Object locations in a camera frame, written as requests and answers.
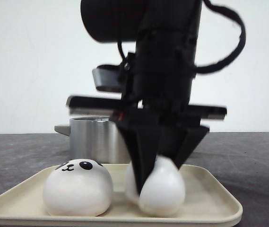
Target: white wall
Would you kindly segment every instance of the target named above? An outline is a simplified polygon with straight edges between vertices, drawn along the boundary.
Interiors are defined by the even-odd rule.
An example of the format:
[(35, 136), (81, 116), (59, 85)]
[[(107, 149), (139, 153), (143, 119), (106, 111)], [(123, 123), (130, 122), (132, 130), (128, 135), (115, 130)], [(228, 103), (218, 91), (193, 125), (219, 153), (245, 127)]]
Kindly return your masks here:
[[(226, 105), (212, 131), (269, 131), (269, 1), (212, 0), (237, 10), (247, 44), (228, 68), (194, 80), (191, 102)], [(0, 133), (53, 132), (67, 123), (71, 94), (95, 90), (91, 70), (119, 63), (115, 44), (92, 40), (82, 25), (80, 0), (0, 0)], [(237, 44), (240, 29), (203, 8), (197, 64), (221, 59)], [(124, 44), (124, 51), (134, 44)]]

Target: white ball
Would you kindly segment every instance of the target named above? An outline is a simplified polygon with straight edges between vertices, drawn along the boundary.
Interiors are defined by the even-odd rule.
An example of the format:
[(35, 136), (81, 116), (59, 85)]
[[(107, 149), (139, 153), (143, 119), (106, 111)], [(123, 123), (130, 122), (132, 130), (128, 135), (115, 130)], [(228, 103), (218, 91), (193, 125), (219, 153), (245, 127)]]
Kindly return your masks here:
[(46, 210), (57, 216), (97, 216), (110, 206), (113, 182), (108, 170), (90, 159), (57, 167), (43, 188)]
[(140, 209), (150, 215), (168, 217), (185, 199), (185, 183), (170, 158), (157, 156), (154, 168), (139, 196)]
[(129, 163), (125, 175), (125, 195), (128, 200), (135, 204), (139, 204), (139, 195), (136, 188), (135, 177), (132, 162)]

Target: beige tray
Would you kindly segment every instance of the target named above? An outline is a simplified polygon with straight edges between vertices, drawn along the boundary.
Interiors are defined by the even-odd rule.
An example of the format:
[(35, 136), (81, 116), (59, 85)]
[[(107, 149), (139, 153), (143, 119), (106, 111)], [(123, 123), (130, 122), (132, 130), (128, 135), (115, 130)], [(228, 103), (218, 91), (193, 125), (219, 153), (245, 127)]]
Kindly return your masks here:
[(152, 218), (124, 197), (126, 164), (104, 164), (114, 183), (113, 202), (98, 217), (50, 216), (45, 211), (42, 188), (55, 168), (49, 167), (0, 195), (0, 226), (75, 226), (75, 227), (231, 227), (242, 217), (241, 204), (206, 169), (183, 165), (186, 183), (183, 207), (171, 218)]

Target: stainless steel pot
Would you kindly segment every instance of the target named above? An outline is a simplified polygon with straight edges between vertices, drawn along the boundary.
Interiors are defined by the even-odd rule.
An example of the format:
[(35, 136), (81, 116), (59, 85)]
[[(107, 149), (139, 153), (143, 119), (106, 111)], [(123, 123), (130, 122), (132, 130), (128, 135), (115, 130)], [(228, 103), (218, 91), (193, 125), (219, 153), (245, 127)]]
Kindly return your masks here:
[(108, 116), (71, 118), (70, 125), (54, 130), (69, 136), (72, 159), (89, 158), (101, 163), (129, 163), (125, 142)]

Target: gray table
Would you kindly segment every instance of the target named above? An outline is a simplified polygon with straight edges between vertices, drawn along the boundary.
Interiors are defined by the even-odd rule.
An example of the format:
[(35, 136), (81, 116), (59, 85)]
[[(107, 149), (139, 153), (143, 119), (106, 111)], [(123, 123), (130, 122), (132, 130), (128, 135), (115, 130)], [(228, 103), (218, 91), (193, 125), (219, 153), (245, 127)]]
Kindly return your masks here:
[[(0, 135), (0, 194), (66, 160), (67, 137)], [(269, 133), (210, 133), (186, 163), (208, 169), (240, 201), (237, 227), (269, 227)]]

